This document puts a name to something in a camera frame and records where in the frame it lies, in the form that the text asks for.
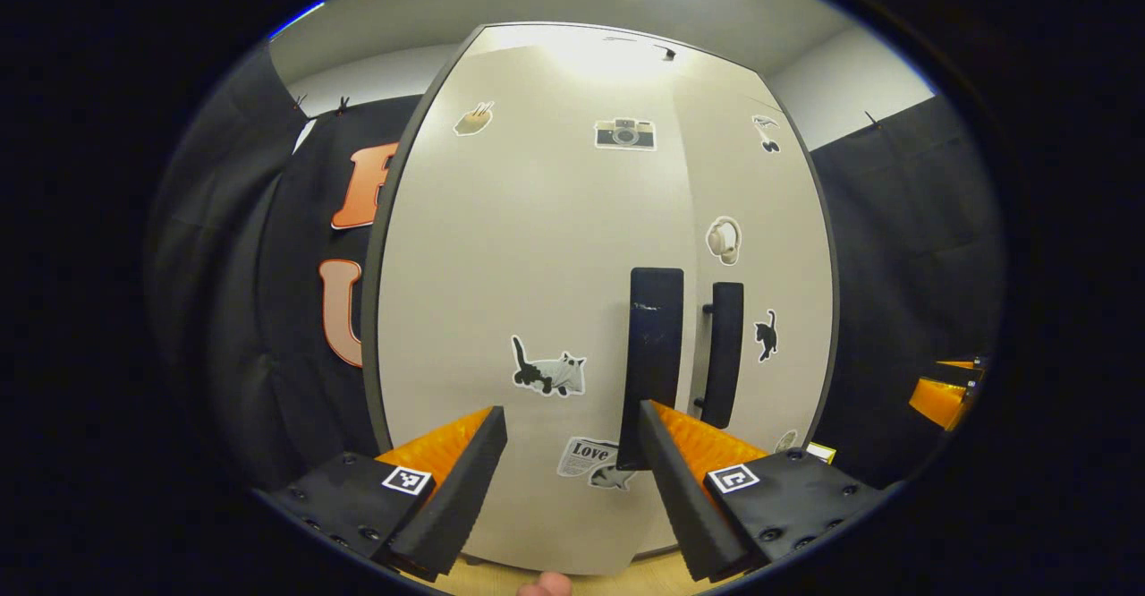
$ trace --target black curtain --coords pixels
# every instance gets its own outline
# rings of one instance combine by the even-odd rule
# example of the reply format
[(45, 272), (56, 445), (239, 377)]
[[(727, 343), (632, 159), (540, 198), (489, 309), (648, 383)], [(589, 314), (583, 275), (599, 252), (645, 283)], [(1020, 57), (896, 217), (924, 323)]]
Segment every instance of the black curtain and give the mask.
[(364, 265), (370, 227), (331, 229), (350, 156), (397, 142), (419, 100), (323, 113), (294, 151), (308, 119), (262, 46), (218, 87), (171, 159), (144, 259), (156, 339), (177, 400), (214, 427), (200, 437), (260, 488), (344, 450), (378, 453), (362, 371), (326, 343), (318, 267), (335, 257)]
[[(311, 468), (344, 450), (379, 454), (362, 369), (326, 343), (318, 265), (341, 259), (364, 269), (371, 225), (331, 227), (354, 173), (350, 156), (397, 142), (420, 100), (396, 97), (318, 116), (278, 181), (256, 246), (258, 316), (274, 360), (273, 384), (291, 442)], [(350, 324), (360, 339), (361, 299), (358, 278)]]
[(972, 137), (941, 96), (811, 152), (839, 278), (835, 373), (815, 442), (872, 486), (909, 477), (945, 437), (908, 405), (924, 365), (986, 355), (1004, 248)]
[(270, 199), (306, 116), (266, 45), (243, 58), (188, 128), (152, 206), (144, 254), (151, 323), (176, 400), (260, 483), (302, 471), (255, 323), (254, 272)]

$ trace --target door handle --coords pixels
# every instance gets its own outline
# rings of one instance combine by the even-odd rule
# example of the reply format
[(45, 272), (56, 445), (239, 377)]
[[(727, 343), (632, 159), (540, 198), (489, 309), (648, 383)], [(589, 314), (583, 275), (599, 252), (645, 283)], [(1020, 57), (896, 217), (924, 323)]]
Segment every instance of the door handle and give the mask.
[(712, 318), (708, 388), (693, 404), (702, 410), (700, 421), (726, 429), (732, 421), (743, 351), (743, 283), (712, 283), (712, 302), (704, 305), (704, 315)]
[(639, 442), (640, 402), (676, 404), (684, 343), (684, 270), (635, 267), (629, 293), (629, 360), (624, 380), (618, 470), (652, 467)]

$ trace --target ceiling light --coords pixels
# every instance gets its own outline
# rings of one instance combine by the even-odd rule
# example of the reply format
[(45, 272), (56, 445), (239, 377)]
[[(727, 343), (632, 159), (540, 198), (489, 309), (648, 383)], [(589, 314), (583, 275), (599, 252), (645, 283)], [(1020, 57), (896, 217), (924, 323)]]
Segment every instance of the ceiling light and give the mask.
[(306, 15), (309, 15), (310, 13), (313, 13), (313, 11), (317, 10), (318, 8), (321, 8), (321, 6), (325, 6), (325, 5), (326, 5), (326, 1), (318, 1), (317, 5), (311, 6), (309, 10), (307, 10), (307, 11), (302, 13), (301, 15), (292, 18), (290, 21), (290, 23), (287, 23), (286, 25), (283, 25), (277, 31), (275, 31), (275, 33), (270, 35), (270, 40), (274, 41), (275, 37), (278, 37), (279, 34), (283, 33), (283, 30), (286, 30), (291, 25), (294, 25), (295, 23), (298, 23), (299, 21), (301, 21), (302, 17), (305, 17)]

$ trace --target bird sticker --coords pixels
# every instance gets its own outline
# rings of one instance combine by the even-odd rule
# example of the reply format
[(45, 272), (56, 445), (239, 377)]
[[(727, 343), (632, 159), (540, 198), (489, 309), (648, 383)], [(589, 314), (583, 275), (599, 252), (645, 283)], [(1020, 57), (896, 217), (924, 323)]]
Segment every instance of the bird sticker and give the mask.
[(775, 140), (769, 138), (767, 136), (767, 132), (765, 130), (769, 126), (779, 128), (780, 125), (774, 119), (763, 114), (751, 116), (751, 122), (756, 124), (756, 130), (759, 133), (760, 140), (763, 140), (764, 150), (768, 153), (780, 152), (779, 143)]

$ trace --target hand sticker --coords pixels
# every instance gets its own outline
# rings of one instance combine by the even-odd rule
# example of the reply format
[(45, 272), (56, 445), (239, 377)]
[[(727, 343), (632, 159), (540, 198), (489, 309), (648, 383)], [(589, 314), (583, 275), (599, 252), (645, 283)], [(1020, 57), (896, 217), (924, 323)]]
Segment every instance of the hand sticker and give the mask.
[(492, 108), (492, 102), (480, 102), (474, 110), (467, 112), (461, 116), (461, 119), (457, 120), (457, 125), (453, 126), (453, 133), (456, 133), (458, 137), (476, 135), (485, 126), (489, 126), (489, 120), (493, 118)]

